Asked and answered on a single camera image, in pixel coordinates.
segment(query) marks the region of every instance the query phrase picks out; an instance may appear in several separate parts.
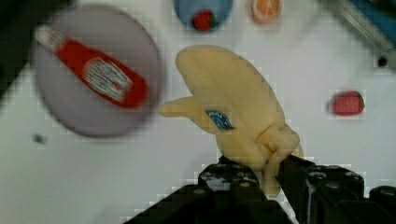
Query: red bottle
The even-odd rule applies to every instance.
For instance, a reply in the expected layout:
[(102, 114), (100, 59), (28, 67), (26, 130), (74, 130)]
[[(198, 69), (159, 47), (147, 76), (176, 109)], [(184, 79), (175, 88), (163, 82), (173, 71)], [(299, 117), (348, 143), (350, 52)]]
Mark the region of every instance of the red bottle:
[(103, 52), (78, 43), (47, 26), (36, 40), (57, 57), (91, 90), (114, 105), (137, 108), (149, 95), (145, 79)]

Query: blue container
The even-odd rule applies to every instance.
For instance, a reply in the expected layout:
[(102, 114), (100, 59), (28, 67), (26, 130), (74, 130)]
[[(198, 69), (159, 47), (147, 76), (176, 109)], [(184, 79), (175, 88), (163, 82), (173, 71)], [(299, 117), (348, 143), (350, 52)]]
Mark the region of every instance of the blue container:
[(195, 30), (191, 22), (193, 16), (202, 9), (211, 10), (218, 22), (210, 30), (213, 31), (227, 21), (233, 9), (233, 0), (174, 0), (174, 9), (181, 23), (192, 30)]

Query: stuffed toy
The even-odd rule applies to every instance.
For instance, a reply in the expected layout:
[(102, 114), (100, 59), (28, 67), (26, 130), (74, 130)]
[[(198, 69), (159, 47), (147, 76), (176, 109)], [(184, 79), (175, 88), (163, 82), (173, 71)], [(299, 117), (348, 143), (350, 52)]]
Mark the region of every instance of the stuffed toy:
[(221, 153), (261, 171), (262, 190), (276, 196), (279, 164), (303, 152), (270, 85), (251, 63), (220, 47), (188, 47), (176, 64), (192, 96), (165, 103), (160, 114), (188, 118), (215, 134)]

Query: white table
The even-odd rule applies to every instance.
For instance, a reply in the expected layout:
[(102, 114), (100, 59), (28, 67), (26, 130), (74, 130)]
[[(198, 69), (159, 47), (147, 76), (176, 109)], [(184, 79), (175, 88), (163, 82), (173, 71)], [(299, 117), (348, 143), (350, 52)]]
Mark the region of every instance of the white table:
[[(190, 95), (175, 67), (181, 49), (224, 46), (262, 71), (307, 159), (361, 174), (366, 194), (396, 186), (396, 76), (375, 68), (371, 48), (317, 0), (285, 0), (279, 22), (265, 27), (250, 19), (249, 0), (235, 0), (232, 19), (210, 37), (183, 30), (169, 0), (78, 3), (98, 2), (121, 7), (155, 37), (167, 64), (165, 101)], [(0, 223), (121, 223), (196, 183), (220, 156), (214, 136), (187, 119), (157, 115), (144, 130), (120, 138), (77, 136), (38, 100), (34, 78), (27, 66), (2, 101)], [(363, 93), (361, 116), (339, 119), (327, 112), (330, 97), (343, 89)], [(44, 145), (32, 140), (36, 133), (46, 137)]]

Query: round plate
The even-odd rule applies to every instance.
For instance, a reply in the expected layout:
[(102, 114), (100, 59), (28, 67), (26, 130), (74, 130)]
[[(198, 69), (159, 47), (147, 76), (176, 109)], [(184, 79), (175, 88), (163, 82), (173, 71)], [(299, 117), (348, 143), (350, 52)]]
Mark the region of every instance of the round plate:
[(116, 58), (149, 87), (149, 98), (137, 109), (118, 107), (91, 91), (54, 54), (35, 43), (36, 85), (53, 117), (69, 130), (91, 137), (126, 134), (143, 126), (157, 105), (164, 76), (163, 60), (145, 29), (108, 6), (69, 8), (55, 15), (49, 26)]
[(218, 29), (230, 16), (233, 0), (174, 0), (177, 17), (187, 27), (195, 30), (192, 18), (201, 9), (210, 9), (219, 23), (212, 30)]

